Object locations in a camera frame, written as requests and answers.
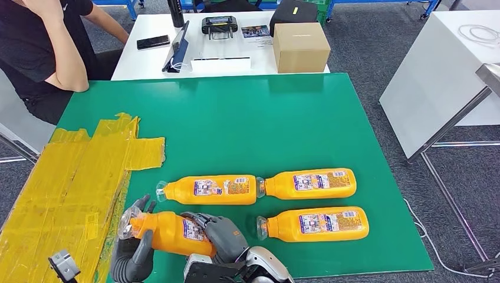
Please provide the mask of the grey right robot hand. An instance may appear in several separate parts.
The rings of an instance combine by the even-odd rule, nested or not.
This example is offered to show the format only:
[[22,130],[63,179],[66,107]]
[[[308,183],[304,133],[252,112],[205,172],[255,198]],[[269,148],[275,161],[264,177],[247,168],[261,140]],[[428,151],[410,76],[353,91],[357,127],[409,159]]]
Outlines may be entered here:
[[180,215],[194,221],[207,236],[215,248],[212,260],[216,264],[238,262],[249,248],[246,238],[229,218],[194,212],[183,212]]

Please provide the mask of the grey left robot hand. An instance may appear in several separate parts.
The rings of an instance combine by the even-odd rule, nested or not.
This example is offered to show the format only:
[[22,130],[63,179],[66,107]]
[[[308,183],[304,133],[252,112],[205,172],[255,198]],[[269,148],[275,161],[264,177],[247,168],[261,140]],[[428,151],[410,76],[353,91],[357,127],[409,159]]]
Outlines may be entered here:
[[153,231],[141,239],[115,237],[111,255],[110,276],[114,282],[143,282],[153,270]]

